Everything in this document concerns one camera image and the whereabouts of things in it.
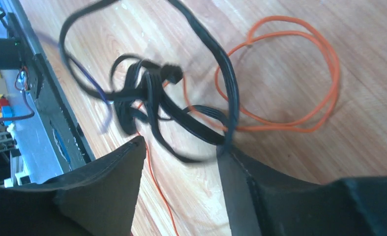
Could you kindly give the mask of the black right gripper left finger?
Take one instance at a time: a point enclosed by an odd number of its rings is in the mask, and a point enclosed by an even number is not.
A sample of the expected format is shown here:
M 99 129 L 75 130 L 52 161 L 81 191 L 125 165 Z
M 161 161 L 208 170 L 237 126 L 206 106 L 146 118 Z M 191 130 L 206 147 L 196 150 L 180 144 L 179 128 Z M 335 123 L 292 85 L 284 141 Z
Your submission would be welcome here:
M 0 236 L 130 235 L 145 157 L 137 136 L 42 184 L 0 187 Z

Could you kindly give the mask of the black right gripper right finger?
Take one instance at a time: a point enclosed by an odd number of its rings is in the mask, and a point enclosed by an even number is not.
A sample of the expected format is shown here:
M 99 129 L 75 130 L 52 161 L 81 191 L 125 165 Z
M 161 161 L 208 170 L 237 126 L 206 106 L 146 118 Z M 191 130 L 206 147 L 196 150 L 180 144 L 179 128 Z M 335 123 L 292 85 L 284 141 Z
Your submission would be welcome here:
M 217 164 L 234 236 L 387 236 L 387 177 L 315 184 L 235 147 Z

